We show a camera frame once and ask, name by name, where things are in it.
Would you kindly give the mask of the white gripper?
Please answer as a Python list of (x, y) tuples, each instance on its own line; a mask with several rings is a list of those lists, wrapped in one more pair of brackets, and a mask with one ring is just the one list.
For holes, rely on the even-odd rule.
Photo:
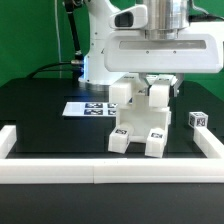
[(170, 97), (177, 97), (183, 73), (218, 73), (223, 68), (223, 36), (214, 29), (187, 28), (175, 40), (151, 41), (144, 31), (114, 31), (106, 41), (104, 64), (109, 71), (138, 72), (139, 93), (150, 95), (147, 73), (177, 73)]

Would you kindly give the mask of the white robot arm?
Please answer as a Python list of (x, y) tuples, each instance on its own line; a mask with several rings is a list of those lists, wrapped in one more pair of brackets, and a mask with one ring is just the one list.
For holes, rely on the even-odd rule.
[(90, 50), (81, 85), (104, 90), (125, 73), (218, 73), (224, 68), (224, 21), (193, 0), (136, 0), (120, 10), (110, 0), (85, 0)]

